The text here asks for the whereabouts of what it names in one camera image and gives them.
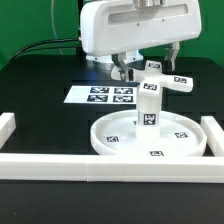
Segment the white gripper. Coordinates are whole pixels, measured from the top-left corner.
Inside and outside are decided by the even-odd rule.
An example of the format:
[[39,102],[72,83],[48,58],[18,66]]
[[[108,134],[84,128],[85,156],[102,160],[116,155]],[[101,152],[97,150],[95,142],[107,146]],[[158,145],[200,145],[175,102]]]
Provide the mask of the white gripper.
[[174,71],[179,42],[197,38],[202,29],[198,0],[156,0],[142,8],[134,0],[93,1],[83,6],[80,26],[83,50],[91,56],[112,55],[111,77],[120,81],[133,80],[123,52],[168,44],[163,70]]

